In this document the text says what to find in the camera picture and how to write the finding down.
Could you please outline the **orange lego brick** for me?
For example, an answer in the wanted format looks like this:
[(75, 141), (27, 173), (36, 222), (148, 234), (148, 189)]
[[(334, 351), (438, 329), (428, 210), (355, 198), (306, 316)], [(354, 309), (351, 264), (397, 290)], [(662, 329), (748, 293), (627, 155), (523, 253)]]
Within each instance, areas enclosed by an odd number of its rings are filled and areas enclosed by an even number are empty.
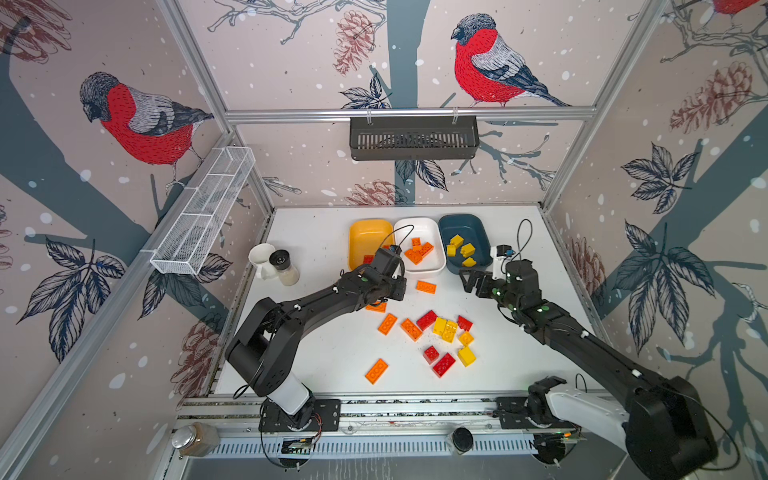
[(428, 294), (435, 294), (437, 286), (429, 282), (418, 280), (416, 283), (416, 290)]
[(374, 365), (365, 374), (365, 379), (371, 384), (375, 385), (381, 376), (386, 372), (389, 365), (383, 359), (378, 359)]
[(405, 252), (406, 258), (414, 265), (419, 265), (431, 254), (434, 247), (429, 242), (419, 245), (414, 245), (411, 249)]
[(392, 330), (392, 328), (394, 327), (394, 325), (397, 323), (397, 320), (398, 320), (398, 318), (395, 315), (393, 315), (391, 313), (388, 313), (385, 316), (384, 320), (379, 325), (378, 331), (382, 335), (388, 335), (390, 333), (390, 331)]
[(423, 335), (423, 331), (410, 319), (403, 320), (400, 327), (414, 342), (418, 341)]

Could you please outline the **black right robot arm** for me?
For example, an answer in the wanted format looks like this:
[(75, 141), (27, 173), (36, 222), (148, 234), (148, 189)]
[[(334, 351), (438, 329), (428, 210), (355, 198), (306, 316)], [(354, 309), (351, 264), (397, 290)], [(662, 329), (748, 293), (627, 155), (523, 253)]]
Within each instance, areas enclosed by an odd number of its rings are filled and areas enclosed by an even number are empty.
[(681, 479), (718, 456), (697, 390), (681, 377), (653, 372), (584, 329), (546, 300), (531, 261), (510, 261), (504, 275), (463, 269), (463, 288), (509, 311), (509, 321), (568, 358), (610, 400), (578, 393), (554, 377), (541, 381), (551, 416), (590, 430), (621, 448), (649, 479)]

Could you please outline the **orange lego brick near arm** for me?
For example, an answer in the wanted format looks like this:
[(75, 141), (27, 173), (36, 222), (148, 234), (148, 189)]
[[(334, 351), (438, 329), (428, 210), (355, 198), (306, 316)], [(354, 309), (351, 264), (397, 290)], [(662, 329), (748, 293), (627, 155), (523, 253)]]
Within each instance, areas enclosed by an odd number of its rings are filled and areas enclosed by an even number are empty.
[(370, 310), (370, 311), (385, 313), (386, 309), (387, 309), (387, 303), (386, 302), (381, 302), (381, 303), (378, 303), (376, 305), (368, 305), (368, 306), (366, 306), (366, 309)]

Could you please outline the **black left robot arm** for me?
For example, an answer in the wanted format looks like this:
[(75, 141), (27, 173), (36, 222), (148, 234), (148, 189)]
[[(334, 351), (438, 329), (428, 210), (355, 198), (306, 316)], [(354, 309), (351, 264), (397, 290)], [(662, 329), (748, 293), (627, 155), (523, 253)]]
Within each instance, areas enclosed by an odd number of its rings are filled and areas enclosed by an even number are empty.
[(380, 248), (371, 263), (306, 297), (258, 301), (225, 349), (245, 387), (305, 425), (314, 413), (314, 396), (292, 373), (301, 340), (342, 315), (401, 301), (407, 285), (401, 252), (396, 245)]

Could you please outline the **yellow plastic container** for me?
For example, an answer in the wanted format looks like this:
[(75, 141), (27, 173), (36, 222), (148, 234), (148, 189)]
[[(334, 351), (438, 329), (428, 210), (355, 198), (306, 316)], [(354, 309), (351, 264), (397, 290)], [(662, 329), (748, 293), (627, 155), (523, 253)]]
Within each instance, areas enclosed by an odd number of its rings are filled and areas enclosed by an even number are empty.
[(373, 256), (393, 232), (393, 225), (384, 219), (365, 219), (353, 223), (349, 229), (348, 266), (354, 270), (364, 264), (367, 256)]

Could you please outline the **red lego brick pile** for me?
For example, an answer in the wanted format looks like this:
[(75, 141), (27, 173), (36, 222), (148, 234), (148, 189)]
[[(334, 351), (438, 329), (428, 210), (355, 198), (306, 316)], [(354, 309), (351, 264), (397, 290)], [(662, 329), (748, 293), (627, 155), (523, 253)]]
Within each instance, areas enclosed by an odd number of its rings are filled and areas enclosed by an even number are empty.
[(427, 331), (437, 320), (437, 314), (433, 310), (429, 310), (416, 322), (418, 328), (422, 331)]

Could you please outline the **small yellow lego brick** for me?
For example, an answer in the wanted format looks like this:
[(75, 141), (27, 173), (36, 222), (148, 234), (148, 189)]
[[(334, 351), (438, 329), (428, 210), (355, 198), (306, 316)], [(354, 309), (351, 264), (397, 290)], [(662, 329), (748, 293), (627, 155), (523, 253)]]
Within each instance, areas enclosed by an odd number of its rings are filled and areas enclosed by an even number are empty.
[(468, 331), (464, 331), (464, 332), (463, 332), (463, 333), (462, 333), (462, 334), (459, 336), (459, 341), (461, 342), (461, 344), (462, 344), (463, 346), (465, 346), (465, 347), (468, 347), (468, 346), (469, 346), (469, 345), (470, 345), (470, 344), (471, 344), (471, 343), (474, 341), (474, 337), (471, 335), (471, 333), (470, 333), (470, 332), (468, 332)]

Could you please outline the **teal plastic container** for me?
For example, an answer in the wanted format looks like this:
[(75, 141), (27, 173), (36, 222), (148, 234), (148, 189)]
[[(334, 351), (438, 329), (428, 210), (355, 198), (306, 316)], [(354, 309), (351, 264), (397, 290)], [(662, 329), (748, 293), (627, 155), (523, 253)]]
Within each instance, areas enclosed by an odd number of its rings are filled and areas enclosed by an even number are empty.
[[(485, 270), (492, 263), (491, 245), (482, 221), (472, 214), (445, 215), (438, 221), (439, 233), (443, 244), (443, 251), (447, 257), (447, 269), (458, 274), (460, 269), (466, 268), (466, 261), (471, 258), (475, 264), (470, 265), (474, 270)], [(454, 242), (455, 253), (450, 255), (448, 246), (456, 236), (462, 238), (463, 243)], [(470, 257), (465, 257), (461, 249), (471, 244), (474, 252)]]

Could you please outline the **yellow lego brick front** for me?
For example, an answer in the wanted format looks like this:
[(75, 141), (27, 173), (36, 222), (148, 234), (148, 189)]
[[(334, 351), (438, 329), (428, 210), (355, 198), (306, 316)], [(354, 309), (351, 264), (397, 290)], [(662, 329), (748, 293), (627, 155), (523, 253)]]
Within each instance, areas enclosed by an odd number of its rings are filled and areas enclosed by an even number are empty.
[(460, 349), (457, 355), (464, 367), (469, 367), (477, 359), (476, 355), (473, 353), (473, 351), (469, 347), (464, 347)]

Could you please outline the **small red lego brick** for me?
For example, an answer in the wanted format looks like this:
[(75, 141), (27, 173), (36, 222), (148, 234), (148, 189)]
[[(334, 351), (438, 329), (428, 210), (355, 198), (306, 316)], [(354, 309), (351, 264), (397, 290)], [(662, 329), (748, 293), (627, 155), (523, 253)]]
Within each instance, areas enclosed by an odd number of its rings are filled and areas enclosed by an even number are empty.
[(423, 351), (423, 357), (429, 365), (432, 365), (440, 358), (440, 353), (434, 346), (429, 346)]

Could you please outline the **orange lego brick front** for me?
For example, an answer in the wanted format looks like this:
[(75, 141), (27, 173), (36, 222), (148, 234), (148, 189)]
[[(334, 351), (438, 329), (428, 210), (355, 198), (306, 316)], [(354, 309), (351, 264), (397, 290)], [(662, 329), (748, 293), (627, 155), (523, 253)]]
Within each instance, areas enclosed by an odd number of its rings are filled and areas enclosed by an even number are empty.
[(389, 365), (383, 359), (378, 359), (374, 365), (365, 374), (365, 379), (371, 384), (375, 385), (381, 376), (386, 372)]

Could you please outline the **black lidded shaker jar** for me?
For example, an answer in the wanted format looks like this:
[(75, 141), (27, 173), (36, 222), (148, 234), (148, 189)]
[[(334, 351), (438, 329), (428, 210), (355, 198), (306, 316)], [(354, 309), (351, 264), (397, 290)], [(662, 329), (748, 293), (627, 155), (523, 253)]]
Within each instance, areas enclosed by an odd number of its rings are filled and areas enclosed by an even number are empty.
[(276, 250), (269, 257), (270, 264), (277, 272), (280, 282), (284, 286), (293, 286), (300, 279), (300, 272), (293, 264), (289, 252), (285, 249)]

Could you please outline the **red lego brick front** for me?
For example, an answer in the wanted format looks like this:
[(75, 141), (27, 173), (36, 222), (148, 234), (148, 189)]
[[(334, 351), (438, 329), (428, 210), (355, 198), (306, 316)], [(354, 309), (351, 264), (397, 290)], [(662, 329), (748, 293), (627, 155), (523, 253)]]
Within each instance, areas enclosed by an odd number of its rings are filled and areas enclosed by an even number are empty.
[(456, 359), (446, 353), (432, 366), (432, 371), (438, 378), (442, 378), (455, 363)]

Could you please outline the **white cup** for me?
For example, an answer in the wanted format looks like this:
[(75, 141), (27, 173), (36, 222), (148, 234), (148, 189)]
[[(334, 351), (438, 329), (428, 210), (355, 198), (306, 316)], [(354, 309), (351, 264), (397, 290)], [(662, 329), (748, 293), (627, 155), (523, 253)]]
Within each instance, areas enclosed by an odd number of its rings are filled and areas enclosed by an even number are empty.
[(250, 250), (248, 261), (254, 267), (257, 279), (270, 280), (278, 276), (276, 268), (270, 263), (270, 257), (275, 252), (276, 248), (269, 243), (261, 243)]

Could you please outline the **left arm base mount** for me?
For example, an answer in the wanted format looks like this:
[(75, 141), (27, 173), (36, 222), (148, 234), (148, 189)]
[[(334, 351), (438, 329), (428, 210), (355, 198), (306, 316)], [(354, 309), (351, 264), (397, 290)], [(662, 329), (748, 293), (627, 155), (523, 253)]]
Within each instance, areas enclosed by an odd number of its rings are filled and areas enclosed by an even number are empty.
[(296, 413), (288, 414), (277, 403), (266, 399), (260, 410), (259, 432), (336, 432), (340, 410), (339, 399), (316, 399), (311, 396)]

